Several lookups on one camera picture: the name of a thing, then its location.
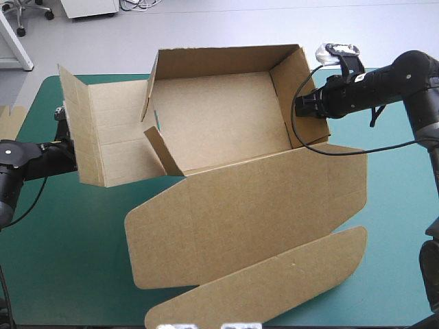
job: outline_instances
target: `green table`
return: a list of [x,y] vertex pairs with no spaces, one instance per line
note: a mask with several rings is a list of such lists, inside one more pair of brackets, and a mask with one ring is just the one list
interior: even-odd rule
[[[316,74],[316,84],[338,71]],[[147,75],[80,76],[87,84]],[[43,83],[19,134],[50,141],[62,104],[58,77]],[[402,103],[388,106],[373,129],[370,111],[331,121],[331,142],[369,149],[412,139]],[[146,311],[188,288],[140,290],[132,279],[125,215],[181,178],[161,177],[100,188],[77,173],[49,178],[28,218],[0,234],[18,324],[142,325]],[[28,182],[17,214],[32,203],[41,181]],[[368,246],[358,270],[339,287],[270,321],[271,325],[397,326],[428,316],[418,266],[424,230],[437,217],[437,192],[427,152],[419,146],[370,155],[368,202],[340,229],[363,225]]]

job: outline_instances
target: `chair base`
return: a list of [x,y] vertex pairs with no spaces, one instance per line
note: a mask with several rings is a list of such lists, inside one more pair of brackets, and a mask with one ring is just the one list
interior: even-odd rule
[[9,14],[11,12],[16,13],[16,21],[19,25],[19,27],[16,29],[16,35],[17,36],[24,36],[26,35],[26,30],[23,26],[23,11],[26,9],[36,9],[45,12],[45,17],[48,21],[54,19],[54,13],[52,12],[52,9],[49,7],[43,7],[43,0],[34,0],[35,4],[30,4],[30,2],[33,0],[13,0],[13,1],[6,1],[3,6],[2,10],[4,14]]

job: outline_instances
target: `black circular cap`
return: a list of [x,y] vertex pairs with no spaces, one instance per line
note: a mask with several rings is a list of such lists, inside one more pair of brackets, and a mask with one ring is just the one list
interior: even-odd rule
[[0,141],[0,165],[22,167],[30,160],[42,155],[37,144],[16,141]]

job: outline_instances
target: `white cabinet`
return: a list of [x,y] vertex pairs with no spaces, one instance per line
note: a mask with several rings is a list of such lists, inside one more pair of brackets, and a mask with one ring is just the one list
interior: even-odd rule
[[61,3],[70,19],[119,11],[119,0],[61,0]]

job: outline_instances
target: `corrugated cardboard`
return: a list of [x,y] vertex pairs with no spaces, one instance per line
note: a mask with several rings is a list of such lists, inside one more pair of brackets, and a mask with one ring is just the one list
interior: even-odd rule
[[365,247],[361,227],[325,236],[155,306],[146,315],[146,328],[264,323],[342,283],[357,268]]
[[143,134],[154,114],[139,121],[145,80],[87,86],[59,71],[82,183],[115,186],[165,174]]
[[[186,176],[126,217],[138,287],[201,284],[148,313],[150,328],[266,321],[360,262],[363,229],[329,234],[366,202],[366,156],[293,136],[308,74],[297,45],[160,50],[148,83],[86,86],[60,68],[82,182]],[[351,150],[327,144],[325,120],[296,120],[308,143]]]
[[[152,125],[183,172],[297,147],[289,111],[308,72],[298,45],[160,50],[148,83],[86,86],[60,67],[81,182],[114,186],[163,175],[143,135]],[[297,124],[310,143],[329,135],[325,120]]]
[[128,213],[134,282],[210,282],[328,235],[365,202],[366,156],[299,148],[188,175]]
[[9,111],[9,106],[0,106],[0,140],[15,141],[26,116],[27,110],[23,107],[16,106]]

